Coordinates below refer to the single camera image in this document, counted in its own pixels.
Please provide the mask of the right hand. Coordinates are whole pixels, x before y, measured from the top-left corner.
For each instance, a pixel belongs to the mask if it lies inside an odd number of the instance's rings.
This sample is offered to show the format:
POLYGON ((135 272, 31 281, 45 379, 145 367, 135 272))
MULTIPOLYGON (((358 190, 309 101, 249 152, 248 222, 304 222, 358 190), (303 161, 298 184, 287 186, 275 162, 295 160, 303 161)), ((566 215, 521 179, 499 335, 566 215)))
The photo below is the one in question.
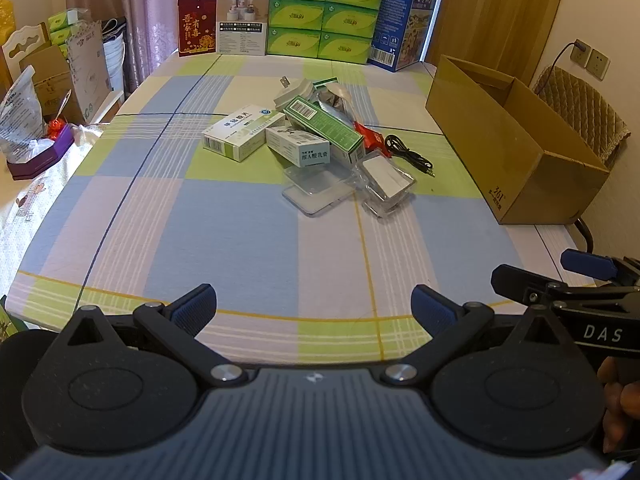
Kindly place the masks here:
POLYGON ((608 356, 598 370, 604 385, 603 452, 612 453, 629 434, 631 419, 639 418, 639 383, 620 381, 620 361, 608 356))

